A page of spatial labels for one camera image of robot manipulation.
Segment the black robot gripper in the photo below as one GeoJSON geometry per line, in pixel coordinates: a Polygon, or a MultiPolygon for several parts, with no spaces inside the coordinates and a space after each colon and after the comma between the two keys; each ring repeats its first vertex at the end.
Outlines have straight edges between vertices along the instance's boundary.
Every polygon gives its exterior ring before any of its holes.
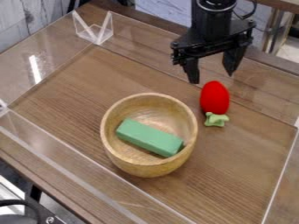
{"type": "Polygon", "coordinates": [[[188,31],[171,43],[172,63],[183,64],[191,84],[200,83],[199,59],[212,54],[223,53],[221,64],[228,76],[232,76],[239,68],[248,46],[252,43],[252,30],[256,22],[251,19],[232,20],[228,35],[207,40],[199,31],[189,28],[188,31]]]}

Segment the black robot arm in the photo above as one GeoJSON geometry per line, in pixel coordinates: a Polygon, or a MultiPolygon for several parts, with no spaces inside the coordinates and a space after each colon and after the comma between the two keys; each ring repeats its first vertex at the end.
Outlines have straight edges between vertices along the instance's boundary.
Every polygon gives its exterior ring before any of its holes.
{"type": "Polygon", "coordinates": [[[256,12],[257,1],[251,2],[252,11],[233,19],[237,0],[191,0],[191,27],[171,43],[172,63],[181,66],[191,84],[200,83],[200,58],[223,53],[228,76],[237,70],[256,28],[249,17],[256,12]]]}

